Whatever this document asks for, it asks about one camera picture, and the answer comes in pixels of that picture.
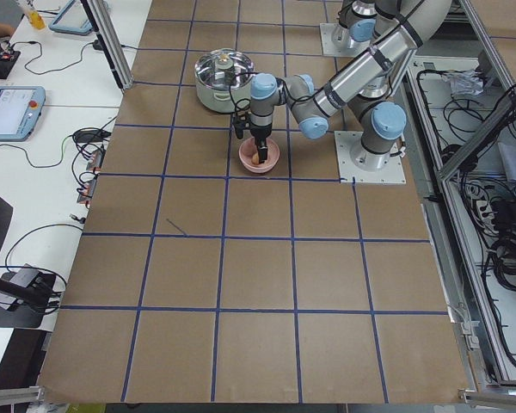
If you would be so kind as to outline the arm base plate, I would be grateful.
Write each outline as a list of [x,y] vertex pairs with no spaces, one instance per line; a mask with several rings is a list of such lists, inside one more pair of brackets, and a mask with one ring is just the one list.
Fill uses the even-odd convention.
[[338,23],[321,23],[322,53],[330,57],[356,57],[370,44],[373,22],[356,22],[349,28]]
[[385,154],[367,151],[361,142],[362,132],[336,131],[335,149],[339,181],[347,184],[404,185],[402,157],[394,143]]

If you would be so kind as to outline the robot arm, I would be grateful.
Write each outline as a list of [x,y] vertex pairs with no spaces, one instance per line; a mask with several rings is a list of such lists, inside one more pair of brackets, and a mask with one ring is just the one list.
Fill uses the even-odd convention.
[[308,139],[321,138],[329,128],[329,117],[349,107],[363,128],[360,141],[350,150],[353,163],[361,170],[382,169],[394,142],[403,133],[407,115],[385,94],[367,93],[372,85],[381,86],[408,52],[417,50],[433,36],[450,6],[448,1],[378,2],[379,39],[320,89],[314,88],[307,75],[254,75],[249,102],[249,130],[257,150],[253,162],[267,161],[267,138],[272,132],[275,107],[286,105]]
[[355,57],[379,40],[395,23],[398,1],[343,1],[331,34],[335,56]]

